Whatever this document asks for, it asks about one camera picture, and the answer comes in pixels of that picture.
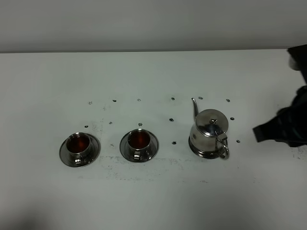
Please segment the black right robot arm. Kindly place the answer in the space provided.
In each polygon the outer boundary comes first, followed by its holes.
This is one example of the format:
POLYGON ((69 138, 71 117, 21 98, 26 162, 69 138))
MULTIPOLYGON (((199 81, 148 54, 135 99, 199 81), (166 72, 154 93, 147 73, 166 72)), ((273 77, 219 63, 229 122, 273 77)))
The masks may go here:
MULTIPOLYGON (((307 80, 307 46, 294 46, 287 50, 290 67, 301 72, 307 80)), ((295 148, 307 144, 307 86, 296 91, 291 105, 280 109, 267 123, 253 128, 257 142, 274 140, 295 148)))

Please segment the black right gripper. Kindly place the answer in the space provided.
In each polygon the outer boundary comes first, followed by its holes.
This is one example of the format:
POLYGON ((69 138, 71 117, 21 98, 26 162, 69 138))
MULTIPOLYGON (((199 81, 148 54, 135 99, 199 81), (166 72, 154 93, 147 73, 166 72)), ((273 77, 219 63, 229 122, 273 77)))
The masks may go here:
POLYGON ((267 123, 254 127, 257 142, 275 140, 289 147, 307 144, 307 86, 296 91, 291 105, 278 111, 278 116, 267 123))

